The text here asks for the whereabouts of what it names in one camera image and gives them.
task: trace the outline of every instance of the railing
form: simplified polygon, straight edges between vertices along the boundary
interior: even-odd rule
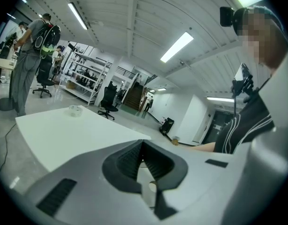
[[[121,68],[121,67],[117,67],[116,72],[123,75],[123,76],[128,77],[129,79],[133,79],[134,76],[136,75],[132,72],[129,72],[128,70],[126,70],[124,68]]]
[[[147,78],[145,85],[146,85],[147,83],[151,82],[151,81],[152,81],[153,79],[155,79],[156,77],[158,77],[158,76],[152,75],[151,77]]]

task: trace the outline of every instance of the black office chair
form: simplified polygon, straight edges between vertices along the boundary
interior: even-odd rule
[[[105,87],[105,94],[103,96],[103,99],[100,102],[101,107],[103,107],[106,111],[98,111],[99,115],[105,115],[105,117],[108,119],[108,117],[115,118],[110,115],[110,112],[117,112],[118,108],[115,108],[113,106],[114,98],[117,91],[113,88]]]
[[[48,79],[51,66],[52,66],[52,57],[50,56],[46,56],[40,62],[39,73],[37,75],[37,82],[41,84],[42,88],[35,89],[32,91],[33,94],[35,93],[35,91],[40,91],[41,92],[40,98],[42,98],[43,92],[49,94],[50,97],[52,97],[49,90],[46,89],[46,86],[54,86],[54,82]]]

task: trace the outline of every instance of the backpack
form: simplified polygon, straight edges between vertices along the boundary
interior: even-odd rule
[[[42,21],[44,24],[42,29],[38,32],[36,40],[33,42],[33,48],[45,57],[54,52],[61,37],[61,29],[57,25],[45,23],[44,20]]]

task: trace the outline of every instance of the white ceiling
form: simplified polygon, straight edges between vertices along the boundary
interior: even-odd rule
[[[160,86],[198,85],[206,95],[228,96],[241,62],[252,72],[255,87],[269,77],[269,71],[240,47],[234,30],[220,26],[219,8],[240,8],[236,0],[27,1],[27,5],[18,2],[17,8],[31,19],[38,18],[36,13],[50,13],[52,23],[61,27],[61,39],[127,56],[135,66],[160,76]],[[82,14],[87,31],[70,11],[69,2]],[[184,32],[194,40],[167,63],[160,61]]]

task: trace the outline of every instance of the white desk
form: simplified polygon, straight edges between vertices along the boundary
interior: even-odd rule
[[[151,139],[80,107],[83,113],[79,118],[69,116],[68,108],[16,118],[26,143],[48,171],[85,152],[137,139]]]
[[[12,104],[12,99],[11,99],[12,98],[12,86],[11,86],[11,84],[12,84],[12,80],[13,80],[14,66],[11,63],[13,63],[13,61],[0,58],[0,76],[1,76],[1,70],[2,69],[12,71],[8,97],[0,98],[0,110],[2,110],[2,111],[9,111],[9,110],[13,109],[13,104]]]

